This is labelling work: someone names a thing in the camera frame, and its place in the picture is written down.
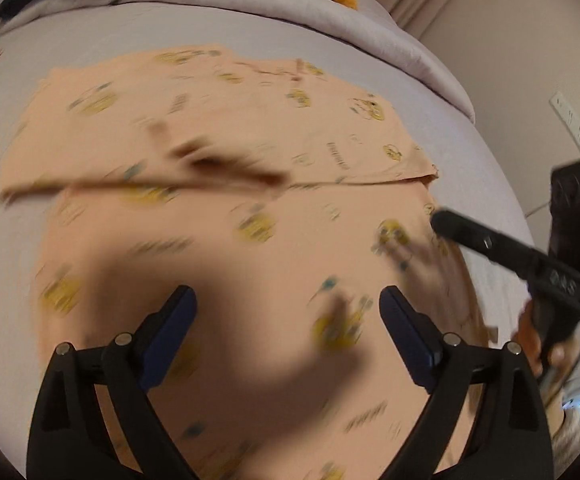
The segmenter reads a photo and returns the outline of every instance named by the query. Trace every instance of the blanket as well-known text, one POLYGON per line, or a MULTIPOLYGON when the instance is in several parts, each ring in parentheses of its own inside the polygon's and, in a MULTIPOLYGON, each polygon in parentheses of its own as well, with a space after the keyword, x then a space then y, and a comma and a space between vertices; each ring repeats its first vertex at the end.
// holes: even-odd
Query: blanket
POLYGON ((359 0, 358 11, 331 0, 39 0, 3 24, 5 33, 41 16, 83 7, 131 2, 218 7, 305 25, 339 38, 403 70, 474 122, 474 108, 452 73, 419 41, 401 30, 374 0, 359 0))

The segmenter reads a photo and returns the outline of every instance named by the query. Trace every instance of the power strip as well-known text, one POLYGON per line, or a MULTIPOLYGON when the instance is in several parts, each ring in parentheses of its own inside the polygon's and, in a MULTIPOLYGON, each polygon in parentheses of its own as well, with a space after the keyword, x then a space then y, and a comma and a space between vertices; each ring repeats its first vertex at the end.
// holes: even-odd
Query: power strip
POLYGON ((580 117, 577 115, 576 111, 572 105, 567 101, 564 95, 558 91, 550 99, 550 104, 557 115, 566 125, 567 129, 570 131, 572 138, 577 143, 580 149, 580 117))

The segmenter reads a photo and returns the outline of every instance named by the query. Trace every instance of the bed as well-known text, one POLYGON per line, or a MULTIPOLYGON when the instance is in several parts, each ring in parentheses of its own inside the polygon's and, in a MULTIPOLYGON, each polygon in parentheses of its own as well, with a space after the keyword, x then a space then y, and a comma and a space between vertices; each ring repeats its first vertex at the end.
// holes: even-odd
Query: bed
MULTIPOLYGON (((327 0, 112 1, 44 0, 2 28, 0 158, 51 68, 87 66, 137 50, 221 43, 242 56, 308 59, 388 99, 440 169, 431 188, 438 201, 531 242, 515 195, 475 129, 465 91, 374 0, 359 0, 358 13, 327 0)), ((50 204, 50 197, 0 203, 0 447, 20 471, 43 371, 28 289, 50 204)), ((501 346, 516 326, 524 286, 481 257, 464 256, 484 320, 498 327, 501 346)))

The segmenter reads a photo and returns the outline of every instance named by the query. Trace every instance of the metal screw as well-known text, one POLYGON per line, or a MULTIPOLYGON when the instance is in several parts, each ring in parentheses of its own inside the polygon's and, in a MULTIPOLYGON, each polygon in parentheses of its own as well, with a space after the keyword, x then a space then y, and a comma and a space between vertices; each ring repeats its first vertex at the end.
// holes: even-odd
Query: metal screw
POLYGON ((60 343, 54 351, 57 355, 66 355, 70 351, 70 343, 60 343))
POLYGON ((448 332, 444 334, 444 342, 450 346, 459 346, 461 344, 461 338, 453 332, 448 332))
POLYGON ((132 334, 129 334, 128 332, 123 332, 115 337, 115 343, 118 346, 129 345, 131 341, 132 341, 132 334))
POLYGON ((512 352, 514 355, 519 355, 522 352, 521 346, 519 346, 519 343, 515 343, 514 341, 509 342, 506 345, 506 348, 508 349, 508 351, 512 352))

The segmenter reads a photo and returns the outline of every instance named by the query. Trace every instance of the wall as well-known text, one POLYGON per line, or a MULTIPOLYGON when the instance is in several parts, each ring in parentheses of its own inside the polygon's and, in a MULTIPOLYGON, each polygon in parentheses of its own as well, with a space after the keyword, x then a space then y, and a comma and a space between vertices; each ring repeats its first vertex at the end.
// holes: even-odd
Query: wall
MULTIPOLYGON (((547 203, 550 168, 580 156, 548 102, 561 90, 580 115, 580 0, 451 0, 421 41, 467 89, 526 214, 547 203)), ((545 246, 549 214, 536 215, 545 246)))

